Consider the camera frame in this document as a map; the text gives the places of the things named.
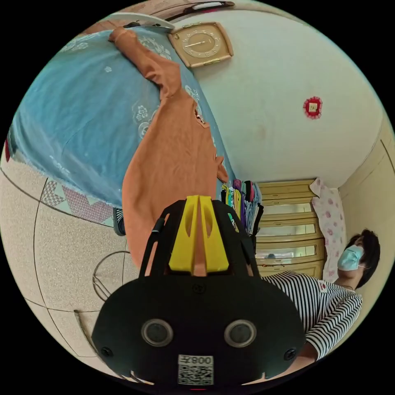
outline tiled floor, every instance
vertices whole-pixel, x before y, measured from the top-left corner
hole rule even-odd
[[[92,283],[100,262],[96,276],[110,292],[138,275],[126,238],[112,228],[112,208],[2,155],[0,231],[15,281],[40,323],[81,362],[116,376],[74,313],[90,335],[103,304]]]

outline qr code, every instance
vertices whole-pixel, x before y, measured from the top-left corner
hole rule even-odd
[[[214,364],[211,356],[180,355],[178,367],[179,384],[214,384]]]

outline person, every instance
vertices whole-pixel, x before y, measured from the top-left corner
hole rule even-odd
[[[334,283],[291,271],[263,277],[279,287],[295,303],[303,322],[306,344],[293,364],[275,379],[302,369],[321,359],[349,331],[357,319],[362,296],[355,292],[372,277],[380,260],[377,235],[364,229],[348,242],[338,260]],[[253,381],[253,384],[266,381]]]

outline wooden cabinet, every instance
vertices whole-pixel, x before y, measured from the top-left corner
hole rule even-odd
[[[323,260],[296,263],[293,265],[258,266],[259,274],[262,277],[271,276],[276,273],[286,272],[290,270],[295,273],[307,274],[308,276],[315,277],[316,279],[322,279],[323,269]]]
[[[313,181],[258,183],[264,210],[256,262],[262,276],[291,270],[322,278],[325,243],[311,204]]]
[[[282,243],[256,243],[258,265],[291,265],[324,259],[324,239]]]

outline sleeve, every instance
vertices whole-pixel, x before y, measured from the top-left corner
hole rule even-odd
[[[359,316],[361,305],[361,295],[354,293],[348,296],[306,333],[306,341],[317,351],[317,360],[324,357],[349,331]]]
[[[144,78],[159,86],[160,100],[173,96],[182,88],[178,63],[150,51],[140,43],[133,30],[116,28],[109,41],[138,68]]]
[[[229,175],[222,164],[223,160],[223,156],[217,156],[215,158],[215,163],[217,164],[217,178],[223,183],[227,183],[229,181]]]

